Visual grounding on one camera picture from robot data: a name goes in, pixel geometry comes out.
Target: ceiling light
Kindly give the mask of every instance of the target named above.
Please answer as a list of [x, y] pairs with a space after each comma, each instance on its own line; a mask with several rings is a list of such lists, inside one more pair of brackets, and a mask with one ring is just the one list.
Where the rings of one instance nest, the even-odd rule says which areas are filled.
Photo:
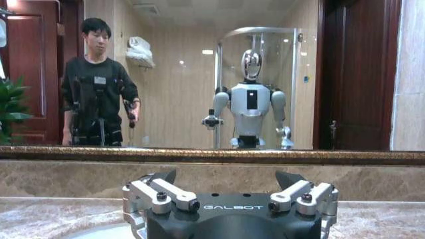
[[204, 55], [213, 55], [213, 50], [202, 50]]
[[7, 0], [7, 6], [16, 7], [16, 5], [17, 5], [17, 0]]

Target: shower enclosure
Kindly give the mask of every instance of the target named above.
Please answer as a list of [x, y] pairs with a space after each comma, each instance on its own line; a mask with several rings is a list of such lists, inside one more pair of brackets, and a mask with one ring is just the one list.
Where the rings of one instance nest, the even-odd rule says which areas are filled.
[[[280, 88], [286, 95], [284, 125], [293, 129], [294, 79], [297, 57], [297, 30], [294, 28], [245, 27], [229, 32], [218, 41], [214, 61], [214, 87], [229, 89], [244, 81], [241, 56], [248, 49], [256, 49], [262, 55], [262, 67], [258, 82], [272, 88]], [[222, 110], [220, 118], [224, 125], [214, 130], [213, 147], [230, 148], [234, 135], [233, 115]], [[273, 110], [262, 121], [261, 138], [265, 149], [280, 149], [280, 138], [276, 135]]]

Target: ceiling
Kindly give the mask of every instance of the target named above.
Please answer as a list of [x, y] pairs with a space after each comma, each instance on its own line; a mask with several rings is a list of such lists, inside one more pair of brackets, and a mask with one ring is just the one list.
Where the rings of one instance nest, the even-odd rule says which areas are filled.
[[[130, 0], [134, 11], [149, 25], [213, 27], [233, 30], [246, 26], [281, 27], [297, 0]], [[154, 5], [158, 15], [140, 4]]]

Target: black sweatshirt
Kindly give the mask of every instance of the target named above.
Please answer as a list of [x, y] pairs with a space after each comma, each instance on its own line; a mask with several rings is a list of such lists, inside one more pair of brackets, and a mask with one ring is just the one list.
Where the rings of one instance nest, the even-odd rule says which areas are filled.
[[84, 58], [70, 59], [65, 66], [61, 93], [65, 110], [70, 109], [74, 100], [80, 103], [80, 115], [84, 117], [80, 132], [88, 131], [88, 124], [97, 117], [120, 129], [120, 95], [130, 102], [138, 97], [137, 87], [124, 66], [110, 58], [97, 64]]

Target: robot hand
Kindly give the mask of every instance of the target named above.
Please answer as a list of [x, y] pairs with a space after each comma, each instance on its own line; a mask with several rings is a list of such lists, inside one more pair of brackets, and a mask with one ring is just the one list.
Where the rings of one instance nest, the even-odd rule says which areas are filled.
[[220, 120], [214, 116], [214, 110], [208, 110], [209, 115], [202, 119], [202, 125], [208, 128], [208, 130], [214, 130], [218, 124], [222, 124], [222, 120]]
[[281, 137], [281, 149], [292, 149], [293, 142], [290, 141], [290, 128], [277, 128], [276, 129], [277, 135]]

